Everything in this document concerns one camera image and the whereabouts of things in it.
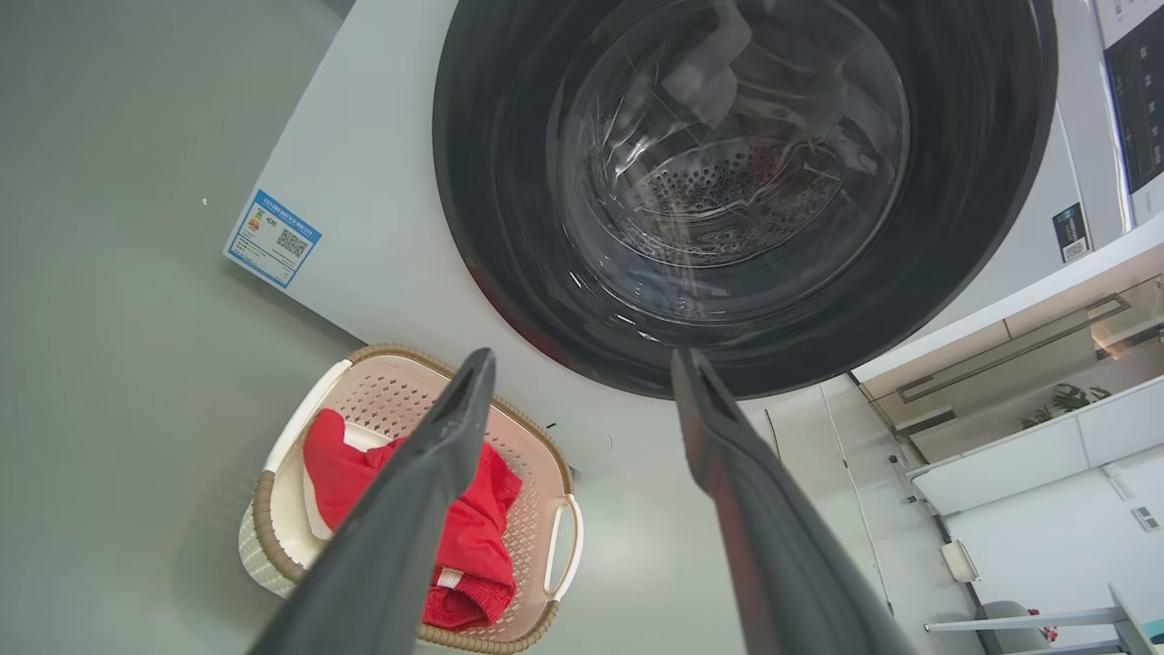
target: perforated basket wall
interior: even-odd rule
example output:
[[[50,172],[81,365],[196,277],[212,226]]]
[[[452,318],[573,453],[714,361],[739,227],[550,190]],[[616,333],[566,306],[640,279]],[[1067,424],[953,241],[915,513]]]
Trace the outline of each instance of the perforated basket wall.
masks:
[[[345,372],[312,413],[334,410],[345,421],[388,440],[404,437],[420,422],[455,371],[418,351],[376,346],[352,355]],[[240,529],[240,554],[256,582],[279,596],[293,585],[326,547],[311,533],[303,491],[303,440],[307,421],[286,456],[263,471],[251,513]],[[492,626],[461,633],[420,626],[425,641],[477,653],[517,653],[545,634],[558,613],[546,590],[553,531],[563,500],[573,494],[569,468],[545,432],[495,398],[485,440],[521,478],[521,493],[509,513],[503,540],[513,561],[517,596]]]

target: basket handle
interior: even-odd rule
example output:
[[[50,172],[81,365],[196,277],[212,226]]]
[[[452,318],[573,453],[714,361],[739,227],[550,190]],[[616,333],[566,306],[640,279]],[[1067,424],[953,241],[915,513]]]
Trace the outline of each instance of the basket handle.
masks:
[[[303,433],[304,427],[307,421],[311,421],[312,417],[315,415],[315,411],[319,410],[319,405],[324,403],[324,398],[331,393],[332,387],[340,382],[340,377],[347,373],[348,369],[352,369],[352,362],[345,359],[343,362],[336,363],[334,366],[324,373],[324,377],[315,383],[315,386],[307,392],[307,396],[299,404],[299,408],[294,411],[288,425],[283,427],[283,432],[279,433],[278,441],[275,442],[275,447],[271,449],[271,454],[267,456],[267,464],[263,465],[264,471],[276,472],[283,464],[283,458],[288,456],[288,451],[291,450],[291,444],[294,443],[296,439],[299,437],[299,433]]]
[[[574,518],[574,543],[570,544],[570,560],[566,564],[566,572],[562,574],[562,579],[559,581],[558,586],[551,589],[549,576],[554,572],[554,553],[558,550],[558,524],[562,519],[562,510],[569,508],[570,514]],[[549,595],[549,599],[558,601],[566,596],[566,590],[570,589],[570,583],[574,582],[574,574],[579,571],[579,563],[582,561],[582,511],[579,508],[579,504],[574,500],[574,494],[568,493],[561,498],[561,505],[558,507],[558,512],[554,513],[554,528],[549,533],[549,556],[546,558],[546,593]]]

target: floor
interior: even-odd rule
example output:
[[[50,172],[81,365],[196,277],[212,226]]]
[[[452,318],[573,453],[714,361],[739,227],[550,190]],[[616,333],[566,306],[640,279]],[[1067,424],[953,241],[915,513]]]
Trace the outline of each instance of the floor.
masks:
[[[220,250],[346,3],[0,8],[0,652],[233,655],[278,608],[239,521],[282,422],[360,344]],[[774,400],[774,443],[918,650],[980,653],[921,631],[968,600],[845,385]],[[535,652],[743,650],[683,467],[581,478],[587,556]],[[651,567],[698,600],[636,588]]]

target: red cloth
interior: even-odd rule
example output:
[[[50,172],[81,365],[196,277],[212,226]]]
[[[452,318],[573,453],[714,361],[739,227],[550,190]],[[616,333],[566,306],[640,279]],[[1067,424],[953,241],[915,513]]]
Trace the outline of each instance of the red cloth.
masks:
[[[315,487],[319,514],[333,531],[404,442],[396,440],[360,453],[343,443],[343,418],[325,410],[303,444],[303,462]],[[483,444],[477,477],[464,496],[453,501],[445,519],[424,622],[445,629],[491,625],[513,601],[517,583],[502,535],[506,513],[520,491],[521,479],[492,447]],[[455,589],[438,585],[442,571],[447,583],[455,582]],[[462,574],[460,581],[455,571]]]

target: washing machine door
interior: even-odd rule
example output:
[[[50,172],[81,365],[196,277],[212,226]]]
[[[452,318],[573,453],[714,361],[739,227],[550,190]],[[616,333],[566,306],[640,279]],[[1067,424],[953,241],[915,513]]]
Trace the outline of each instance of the washing machine door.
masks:
[[[602,384],[673,348],[754,398],[896,346],[977,272],[1034,179],[1050,3],[461,0],[436,178],[494,306]]]

